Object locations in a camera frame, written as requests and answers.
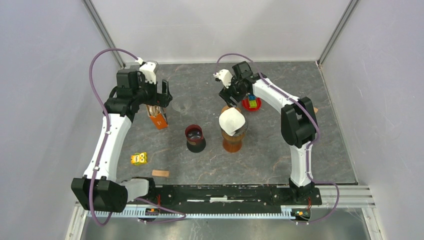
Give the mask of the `stacked toy brick tower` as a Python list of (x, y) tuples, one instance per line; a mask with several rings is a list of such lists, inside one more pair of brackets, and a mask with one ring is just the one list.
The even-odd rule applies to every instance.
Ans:
[(247, 101), (248, 101), (248, 108), (249, 109), (254, 109), (254, 108), (256, 108), (258, 106), (258, 104), (257, 104), (257, 98), (253, 94), (248, 94), (247, 95)]

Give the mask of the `red plastic lid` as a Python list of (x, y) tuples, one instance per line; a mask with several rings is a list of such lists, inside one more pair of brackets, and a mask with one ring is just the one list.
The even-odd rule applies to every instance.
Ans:
[(241, 101), (242, 106), (249, 112), (258, 111), (262, 106), (262, 101), (260, 98), (249, 98), (246, 97)]

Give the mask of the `small wooden block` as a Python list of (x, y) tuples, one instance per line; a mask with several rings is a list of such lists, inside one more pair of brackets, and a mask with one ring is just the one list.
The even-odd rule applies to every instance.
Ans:
[(154, 177), (163, 177), (163, 178), (168, 178), (170, 176), (170, 172), (167, 170), (152, 170), (152, 176)]

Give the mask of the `amber glass carafe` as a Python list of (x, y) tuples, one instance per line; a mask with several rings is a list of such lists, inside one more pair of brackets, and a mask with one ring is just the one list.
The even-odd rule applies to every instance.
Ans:
[(221, 135), (223, 137), (222, 140), (222, 146), (223, 148), (229, 152), (229, 153), (236, 153), (238, 152), (243, 145), (243, 138), (245, 137), (245, 133), (240, 135), (228, 135), (225, 131), (221, 132)]

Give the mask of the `yellow green toy block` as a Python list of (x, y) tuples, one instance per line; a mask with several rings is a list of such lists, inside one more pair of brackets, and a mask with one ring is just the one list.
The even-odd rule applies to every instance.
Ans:
[(148, 163), (148, 156), (146, 152), (134, 153), (130, 157), (130, 163), (132, 165), (138, 166)]

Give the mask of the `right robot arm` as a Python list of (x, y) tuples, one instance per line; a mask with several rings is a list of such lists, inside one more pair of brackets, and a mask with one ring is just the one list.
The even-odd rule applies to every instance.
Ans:
[(215, 80), (223, 84), (219, 96), (229, 107), (235, 107), (251, 94), (280, 113), (281, 135), (290, 146), (291, 156), (288, 196), (293, 203), (302, 204), (315, 189), (311, 153), (320, 130), (312, 101), (282, 90), (260, 71), (254, 73), (246, 61), (233, 65), (232, 69), (221, 69), (213, 74)]

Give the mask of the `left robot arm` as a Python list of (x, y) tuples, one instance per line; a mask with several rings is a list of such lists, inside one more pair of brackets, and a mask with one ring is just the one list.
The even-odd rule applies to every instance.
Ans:
[(139, 197), (153, 203), (157, 190), (148, 177), (135, 177), (117, 183), (117, 165), (125, 137), (141, 105), (165, 108), (172, 95), (166, 80), (157, 91), (156, 70), (141, 66), (120, 69), (116, 86), (103, 104), (102, 128), (94, 155), (83, 176), (74, 178), (71, 190), (85, 210), (120, 213), (127, 202)]

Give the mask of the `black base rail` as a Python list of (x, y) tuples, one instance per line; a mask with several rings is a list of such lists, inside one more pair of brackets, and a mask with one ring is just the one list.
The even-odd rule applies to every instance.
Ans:
[(281, 207), (306, 209), (323, 203), (317, 187), (298, 193), (288, 185), (156, 185), (145, 200), (185, 214), (277, 214)]

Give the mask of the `orange coffee filter box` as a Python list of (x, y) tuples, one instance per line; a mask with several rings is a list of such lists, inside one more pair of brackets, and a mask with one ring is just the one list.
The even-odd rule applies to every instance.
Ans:
[(146, 105), (147, 115), (158, 130), (169, 126), (165, 109), (157, 105)]

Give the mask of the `dark red cup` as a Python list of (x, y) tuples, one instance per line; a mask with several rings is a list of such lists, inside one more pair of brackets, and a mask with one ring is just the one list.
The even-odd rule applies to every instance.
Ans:
[(200, 153), (206, 147), (202, 128), (199, 125), (192, 124), (185, 129), (186, 146), (192, 153)]

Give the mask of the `white paper coffee filter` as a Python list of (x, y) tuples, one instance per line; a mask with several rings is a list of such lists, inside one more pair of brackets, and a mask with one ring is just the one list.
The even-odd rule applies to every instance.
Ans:
[(246, 123), (244, 115), (235, 107), (224, 110), (218, 120), (220, 128), (229, 136), (236, 134)]

